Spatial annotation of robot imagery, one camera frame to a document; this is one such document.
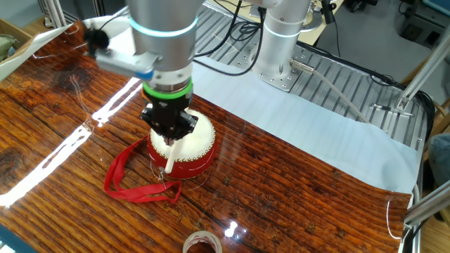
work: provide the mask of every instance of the white drum head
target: white drum head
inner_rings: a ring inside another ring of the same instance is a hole
[[[198,121],[191,134],[177,141],[180,146],[175,162],[190,162],[205,156],[211,150],[216,137],[214,127],[206,116],[191,109],[186,109],[186,112],[198,117]],[[166,145],[164,138],[157,135],[153,129],[150,130],[150,142],[160,156],[165,159],[169,157],[172,147]]]

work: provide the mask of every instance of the robotic arm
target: robotic arm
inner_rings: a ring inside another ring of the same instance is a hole
[[[196,14],[203,1],[128,0],[136,54],[106,48],[95,52],[99,67],[143,80],[143,94],[152,103],[141,119],[167,145],[191,133],[198,120],[185,109],[193,97]]]
[[[95,51],[99,67],[143,80],[152,103],[141,113],[167,145],[191,133],[198,118],[185,112],[193,97],[196,14],[204,0],[128,0],[136,54],[103,47]],[[311,0],[247,0],[268,8],[262,50],[254,69],[277,75],[288,70],[297,36]]]

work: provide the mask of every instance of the red ribbon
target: red ribbon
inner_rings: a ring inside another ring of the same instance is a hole
[[[140,144],[142,141],[146,139],[147,138],[144,137],[141,140],[137,141],[135,144],[129,146],[127,149],[123,150],[114,159],[114,161],[112,161],[112,164],[110,165],[110,168],[106,173],[105,192],[113,198],[128,200],[130,202],[152,202],[152,201],[169,200],[171,203],[175,203],[176,200],[178,200],[178,197],[180,196],[181,193],[181,181],[165,182],[165,185],[159,183],[149,186],[139,186],[132,189],[123,189],[119,187],[120,181],[122,181],[124,177],[124,168],[125,164],[127,163],[129,154],[138,144]],[[114,181],[114,185],[117,191],[113,191],[110,189],[111,180]],[[163,193],[166,191],[166,189],[169,189],[172,186],[176,185],[178,185],[178,191],[175,195],[175,198],[173,199],[166,196],[148,197],[148,195]]]

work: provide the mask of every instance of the white tube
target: white tube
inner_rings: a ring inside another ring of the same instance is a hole
[[[321,73],[317,72],[316,70],[312,71],[313,74],[315,74],[317,77],[319,77],[326,85],[328,85],[328,87],[330,87],[330,89],[334,90],[334,92],[336,92],[339,97],[341,97],[341,99],[343,99],[344,102],[346,102],[346,104],[348,104],[348,106],[350,107],[350,109],[359,117],[362,119],[363,122],[365,123],[370,123],[365,117],[364,115],[358,110],[358,108],[356,108],[356,106],[344,95],[342,94],[342,92],[340,92],[340,90],[338,90],[338,88],[336,88],[330,81],[328,81],[328,79],[326,79],[326,77],[324,77]]]
[[[181,143],[182,140],[179,141],[175,141],[174,144],[172,145],[172,149],[170,150],[170,154],[169,157],[167,158],[167,163],[166,163],[166,167],[165,167],[165,172],[167,174],[169,174],[170,172],[172,172],[172,168],[174,167],[174,163],[175,163],[175,159],[176,157],[178,157],[178,153],[181,149],[181,147],[183,146],[183,143]]]

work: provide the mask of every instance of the roll of tape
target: roll of tape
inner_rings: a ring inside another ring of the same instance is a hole
[[[219,238],[208,231],[198,231],[190,235],[184,242],[183,253],[187,253],[188,249],[198,242],[207,243],[216,253],[222,253],[222,244],[220,244]]]

